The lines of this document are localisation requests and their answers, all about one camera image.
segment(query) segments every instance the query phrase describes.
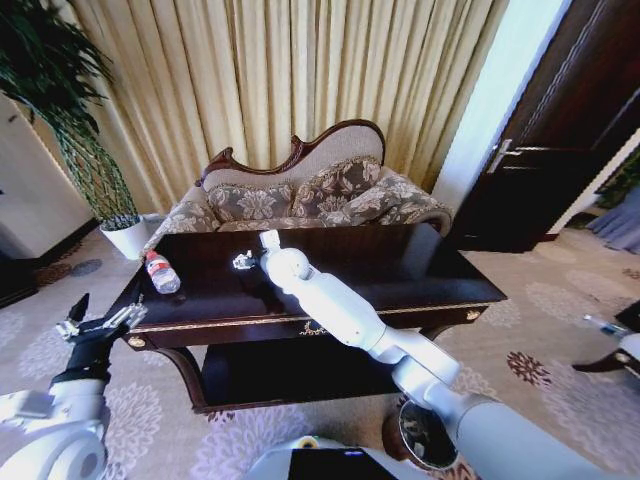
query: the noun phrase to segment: drawer handle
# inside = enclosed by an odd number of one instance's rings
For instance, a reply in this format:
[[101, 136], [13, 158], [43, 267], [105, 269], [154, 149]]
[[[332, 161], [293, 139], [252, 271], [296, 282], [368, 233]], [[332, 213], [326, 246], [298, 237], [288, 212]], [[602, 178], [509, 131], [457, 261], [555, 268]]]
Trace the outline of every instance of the drawer handle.
[[324, 335], [327, 331], [323, 327], [311, 328], [311, 320], [304, 324], [304, 330], [300, 332], [300, 335]]
[[480, 316], [480, 310], [468, 310], [467, 311], [467, 320], [475, 320]]
[[142, 348], [147, 344], [147, 342], [145, 342], [140, 337], [131, 337], [129, 340], [127, 340], [127, 343], [133, 348]]

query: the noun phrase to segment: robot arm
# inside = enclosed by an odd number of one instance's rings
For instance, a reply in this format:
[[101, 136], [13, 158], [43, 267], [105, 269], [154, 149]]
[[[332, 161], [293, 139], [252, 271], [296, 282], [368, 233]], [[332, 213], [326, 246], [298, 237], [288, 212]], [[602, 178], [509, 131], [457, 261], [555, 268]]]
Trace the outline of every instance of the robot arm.
[[147, 309], [131, 304], [109, 319], [83, 322], [88, 302], [87, 294], [56, 326], [74, 348], [49, 392], [0, 397], [0, 480], [94, 480], [104, 471], [109, 354]]
[[333, 275], [321, 273], [299, 250], [280, 248], [277, 231], [260, 235], [260, 265], [271, 281], [347, 346], [395, 364], [396, 385], [417, 405], [434, 410], [453, 443], [487, 480], [623, 478], [609, 475], [506, 405], [451, 390], [459, 364], [416, 332], [399, 331]]

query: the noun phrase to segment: patterned carpet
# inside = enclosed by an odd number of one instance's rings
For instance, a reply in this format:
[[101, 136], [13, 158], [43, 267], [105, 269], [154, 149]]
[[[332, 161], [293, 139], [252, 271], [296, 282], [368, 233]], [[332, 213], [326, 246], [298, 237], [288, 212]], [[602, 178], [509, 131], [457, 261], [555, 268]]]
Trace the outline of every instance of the patterned carpet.
[[[610, 317], [639, 298], [640, 257], [568, 229], [526, 254], [466, 256], [509, 300], [438, 338], [463, 364], [456, 387], [500, 398], [604, 468], [640, 474], [640, 382], [625, 371], [587, 375], [570, 367], [614, 349], [615, 340], [581, 316]], [[55, 322], [86, 291], [91, 314], [104, 313], [137, 268], [97, 231], [60, 262], [40, 272], [40, 293], [0, 310], [0, 394], [46, 389], [69, 353]], [[191, 413], [164, 357], [118, 342], [112, 363], [108, 479], [232, 480], [268, 446], [306, 433], [382, 448], [382, 420], [398, 403], [398, 395], [385, 395], [206, 418]], [[476, 478], [464, 461], [433, 475]]]

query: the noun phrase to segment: floral sofa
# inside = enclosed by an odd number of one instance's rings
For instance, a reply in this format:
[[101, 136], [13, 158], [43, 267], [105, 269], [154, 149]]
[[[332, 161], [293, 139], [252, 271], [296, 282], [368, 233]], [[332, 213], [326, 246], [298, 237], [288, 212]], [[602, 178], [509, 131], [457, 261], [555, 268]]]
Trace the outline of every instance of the floral sofa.
[[348, 120], [312, 142], [292, 138], [279, 167], [254, 170], [226, 148], [171, 210], [143, 250], [168, 233], [428, 222], [441, 235], [451, 213], [406, 177], [384, 166], [380, 129]]

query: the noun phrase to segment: table drawer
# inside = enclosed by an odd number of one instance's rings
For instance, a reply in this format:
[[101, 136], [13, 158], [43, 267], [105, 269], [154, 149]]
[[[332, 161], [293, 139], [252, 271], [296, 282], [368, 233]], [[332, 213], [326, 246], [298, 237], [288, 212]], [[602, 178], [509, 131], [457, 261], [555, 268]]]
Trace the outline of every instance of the table drawer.
[[[394, 328], [420, 328], [429, 338], [452, 325], [473, 323], [490, 305], [466, 304], [430, 306], [378, 312], [380, 318]], [[309, 317], [259, 318], [197, 322], [183, 325], [156, 325], [135, 328], [127, 343], [135, 350], [170, 348], [185, 345], [215, 345], [223, 343], [278, 340], [325, 335], [327, 332]]]

